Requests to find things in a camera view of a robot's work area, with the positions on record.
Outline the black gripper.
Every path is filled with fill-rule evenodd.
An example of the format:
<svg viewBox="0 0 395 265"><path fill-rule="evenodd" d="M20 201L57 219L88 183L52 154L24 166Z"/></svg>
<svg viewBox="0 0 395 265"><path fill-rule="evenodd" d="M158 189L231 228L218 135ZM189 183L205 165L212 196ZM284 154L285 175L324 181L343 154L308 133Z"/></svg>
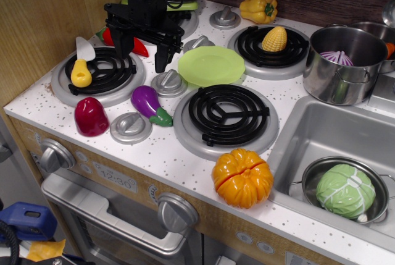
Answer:
<svg viewBox="0 0 395 265"><path fill-rule="evenodd" d="M134 38L157 45L155 71L165 72L175 53L181 51L184 30L167 14L166 0L127 0L126 4L107 3L106 26L119 57L132 52Z"/></svg>

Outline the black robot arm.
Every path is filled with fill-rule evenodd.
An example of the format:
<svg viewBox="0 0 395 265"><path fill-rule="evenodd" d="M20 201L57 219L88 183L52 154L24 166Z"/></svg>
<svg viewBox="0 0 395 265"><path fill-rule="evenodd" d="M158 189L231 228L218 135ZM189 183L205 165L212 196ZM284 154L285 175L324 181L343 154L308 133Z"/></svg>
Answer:
<svg viewBox="0 0 395 265"><path fill-rule="evenodd" d="M127 4L105 4L106 26L117 54L126 58L138 38L156 45L156 73L165 71L173 55L181 51L184 30L167 13L167 0L128 0Z"/></svg>

